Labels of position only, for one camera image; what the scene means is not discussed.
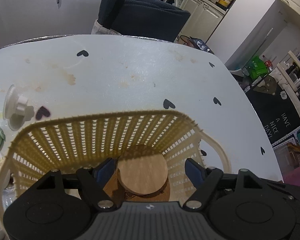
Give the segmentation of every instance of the plastic bottle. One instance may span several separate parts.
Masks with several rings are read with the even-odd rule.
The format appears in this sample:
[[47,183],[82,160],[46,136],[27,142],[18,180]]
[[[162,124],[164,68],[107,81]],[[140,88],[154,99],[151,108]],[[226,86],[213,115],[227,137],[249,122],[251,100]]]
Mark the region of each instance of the plastic bottle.
[[265,55],[262,55],[263,62],[265,63],[266,67],[268,68],[269,72],[273,70],[273,65],[269,59],[266,58]]

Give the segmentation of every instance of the brown item in bin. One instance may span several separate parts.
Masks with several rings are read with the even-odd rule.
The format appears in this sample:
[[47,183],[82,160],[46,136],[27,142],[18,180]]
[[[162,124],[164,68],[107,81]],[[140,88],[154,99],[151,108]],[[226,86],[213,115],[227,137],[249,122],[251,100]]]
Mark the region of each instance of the brown item in bin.
[[117,206],[120,206],[124,201],[124,194],[126,190],[121,186],[120,182],[118,181],[116,171],[114,171],[114,174],[104,186],[103,191],[107,193],[107,195]]
[[131,192],[126,191],[124,200],[125,201],[135,201],[135,202],[166,202],[170,199],[170,184],[169,180],[166,180],[166,183],[158,191],[149,194],[149,195],[134,195]]
[[135,195],[148,195],[162,188],[168,177],[167,163],[148,145],[133,145],[120,156],[117,176],[121,185]]

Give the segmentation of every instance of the table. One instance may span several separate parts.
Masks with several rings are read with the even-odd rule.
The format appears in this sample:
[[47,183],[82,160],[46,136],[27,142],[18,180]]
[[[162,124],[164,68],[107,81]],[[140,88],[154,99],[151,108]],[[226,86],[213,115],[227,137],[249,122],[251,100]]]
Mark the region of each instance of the table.
[[[77,53],[85,50],[88,56]],[[0,126],[6,92],[15,84],[35,113],[50,118],[115,111],[163,109],[165,99],[218,141],[232,172],[247,168],[257,176],[282,180],[266,132],[244,92],[214,55],[184,45],[116,35],[74,35],[0,49]],[[35,117],[25,122],[37,122]],[[208,166],[221,160],[205,142]]]

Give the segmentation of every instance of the round wooden lid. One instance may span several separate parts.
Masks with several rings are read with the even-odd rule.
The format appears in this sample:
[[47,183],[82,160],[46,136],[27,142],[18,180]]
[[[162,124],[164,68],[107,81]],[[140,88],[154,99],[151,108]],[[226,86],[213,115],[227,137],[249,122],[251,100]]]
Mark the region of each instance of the round wooden lid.
[[117,176],[121,185],[136,195],[161,189],[168,177],[163,155],[148,145],[129,147],[119,158]]

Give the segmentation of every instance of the beige woven basket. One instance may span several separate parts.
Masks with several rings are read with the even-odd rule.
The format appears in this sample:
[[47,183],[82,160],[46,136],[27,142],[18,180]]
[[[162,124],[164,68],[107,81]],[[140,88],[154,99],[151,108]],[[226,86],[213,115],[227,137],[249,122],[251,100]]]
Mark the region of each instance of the beige woven basket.
[[1,181],[7,170],[13,173],[18,197],[51,169],[74,173],[84,166],[95,167],[136,144],[152,146],[163,154],[168,166],[170,200],[183,204],[195,191],[185,175],[186,159],[193,158],[204,166],[201,140],[215,149],[224,171],[231,173],[221,146],[187,115],[177,111],[95,114],[33,123],[13,140],[0,170],[0,220]]

